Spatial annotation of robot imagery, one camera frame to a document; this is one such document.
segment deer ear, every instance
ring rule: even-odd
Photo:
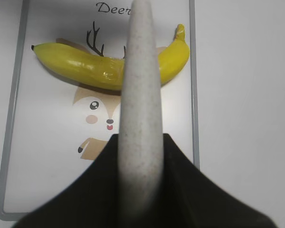
[[[74,43],[74,42],[72,42],[72,41],[69,41],[69,40],[67,40],[67,39],[57,38],[57,39],[56,39],[56,43],[69,45],[69,46],[71,46],[71,47],[77,48],[77,49],[79,49],[79,50],[82,50],[82,51],[84,51],[84,52],[90,54],[90,52],[89,52],[84,46],[82,46],[82,45],[80,45],[80,44],[77,44],[77,43]]]
[[[157,54],[159,55],[166,47],[158,47],[157,49]]]

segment deer antler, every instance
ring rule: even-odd
[[[89,38],[90,38],[90,34],[91,34],[91,30],[86,32],[86,43],[87,45],[98,55],[100,56],[104,56],[103,52],[104,52],[104,44],[101,47],[101,51],[99,51],[96,48],[95,42],[96,42],[96,36],[97,33],[99,31],[100,28],[98,28],[97,30],[95,30],[95,21],[93,21],[93,45],[90,44],[89,42]]]
[[[123,49],[123,51],[124,51],[124,56],[123,56],[123,58],[125,58],[125,52],[126,52],[125,46],[124,46],[123,48],[124,48],[124,49]]]

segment pink cheek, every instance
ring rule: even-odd
[[[85,119],[88,124],[95,124],[98,121],[97,116],[95,115],[88,115]]]

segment deer nose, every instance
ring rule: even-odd
[[[112,124],[112,123],[114,123],[114,120],[108,119],[108,120],[106,120],[106,122],[107,122],[107,124]]]

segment cartoon deer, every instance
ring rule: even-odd
[[[91,30],[86,33],[87,45],[98,55],[104,56],[104,44],[99,51],[96,48],[96,36],[100,28],[95,29],[93,22],[93,44],[89,42]],[[73,43],[63,38],[56,39],[57,43],[70,45],[90,54],[82,45]],[[162,52],[166,47],[157,48],[157,52]],[[81,119],[78,124],[82,128],[91,129],[91,137],[87,138],[79,147],[78,152],[82,153],[82,159],[95,160],[105,147],[112,134],[118,133],[120,114],[120,93],[105,91],[81,85],[77,88],[74,96],[73,108],[81,112]]]

